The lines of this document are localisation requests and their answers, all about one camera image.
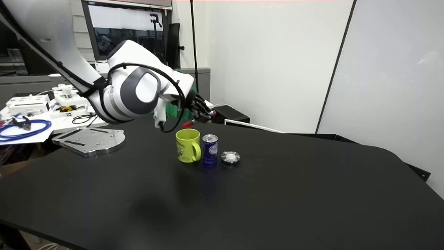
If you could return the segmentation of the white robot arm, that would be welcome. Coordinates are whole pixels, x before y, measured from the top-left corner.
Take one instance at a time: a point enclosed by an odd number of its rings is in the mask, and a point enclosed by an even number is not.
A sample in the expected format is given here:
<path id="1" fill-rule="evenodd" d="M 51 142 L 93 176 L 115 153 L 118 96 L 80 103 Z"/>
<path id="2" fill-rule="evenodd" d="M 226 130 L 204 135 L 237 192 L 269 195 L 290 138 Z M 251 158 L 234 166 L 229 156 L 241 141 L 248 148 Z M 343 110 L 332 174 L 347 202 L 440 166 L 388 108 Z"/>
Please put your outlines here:
<path id="1" fill-rule="evenodd" d="M 123 41 L 100 74 L 80 55 L 68 0 L 0 0 L 1 23 L 74 85 L 96 115 L 108 124 L 151 115 L 166 121 L 166 106 L 176 103 L 193 117 L 208 121 L 214 106 L 194 90 L 194 78 L 164 65 L 133 41 Z"/>

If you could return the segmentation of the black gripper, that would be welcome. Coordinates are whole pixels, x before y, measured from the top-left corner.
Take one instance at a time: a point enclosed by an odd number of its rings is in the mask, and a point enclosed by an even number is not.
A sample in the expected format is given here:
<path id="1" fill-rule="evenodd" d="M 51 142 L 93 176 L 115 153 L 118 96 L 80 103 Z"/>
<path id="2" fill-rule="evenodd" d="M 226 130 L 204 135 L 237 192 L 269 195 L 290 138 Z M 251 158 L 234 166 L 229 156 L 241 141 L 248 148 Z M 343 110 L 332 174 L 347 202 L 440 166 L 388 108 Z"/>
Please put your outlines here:
<path id="1" fill-rule="evenodd" d="M 182 110 L 189 110 L 194 121 L 211 123 L 216 116 L 215 106 L 201 98 L 197 92 L 190 92 L 179 105 Z"/>

